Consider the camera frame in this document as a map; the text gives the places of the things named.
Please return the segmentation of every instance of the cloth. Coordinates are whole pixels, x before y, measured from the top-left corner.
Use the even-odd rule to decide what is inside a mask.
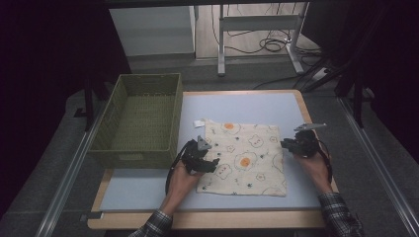
[[[280,131],[276,125],[217,123],[206,119],[205,159],[219,158],[216,170],[200,178],[197,193],[284,197]]]
[[[361,221],[352,217],[339,194],[325,194],[319,196],[318,199],[326,229],[332,236],[364,236]],[[169,232],[171,226],[172,219],[160,210],[156,210],[147,222],[129,237],[162,237]]]
[[[160,237],[172,228],[173,220],[161,210],[155,210],[147,222],[128,237]]]
[[[364,236],[363,224],[351,215],[339,194],[320,195],[318,200],[326,229],[332,236]]]

